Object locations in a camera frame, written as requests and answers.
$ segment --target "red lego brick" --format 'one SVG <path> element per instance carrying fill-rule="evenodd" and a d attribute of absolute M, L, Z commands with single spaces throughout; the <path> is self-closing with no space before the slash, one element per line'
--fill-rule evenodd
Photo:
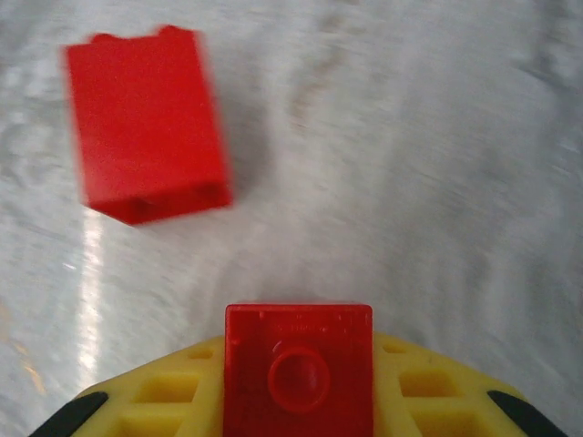
<path fill-rule="evenodd" d="M 138 224 L 232 202 L 201 33 L 97 35 L 66 61 L 89 207 Z"/>
<path fill-rule="evenodd" d="M 367 305 L 230 305 L 223 437 L 372 437 Z"/>

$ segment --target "lego brick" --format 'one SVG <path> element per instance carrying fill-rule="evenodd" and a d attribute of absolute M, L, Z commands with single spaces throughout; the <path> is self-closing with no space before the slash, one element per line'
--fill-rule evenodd
<path fill-rule="evenodd" d="M 366 305 L 230 305 L 224 437 L 372 437 Z"/>
<path fill-rule="evenodd" d="M 128 224 L 232 202 L 202 34 L 66 47 L 85 203 Z"/>

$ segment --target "floor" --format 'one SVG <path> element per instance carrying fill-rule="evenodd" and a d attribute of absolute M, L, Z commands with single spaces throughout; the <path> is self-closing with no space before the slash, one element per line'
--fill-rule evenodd
<path fill-rule="evenodd" d="M 78 201 L 61 47 L 203 31 L 234 208 Z M 581 0 L 0 0 L 0 429 L 223 331 L 359 300 L 583 436 Z"/>

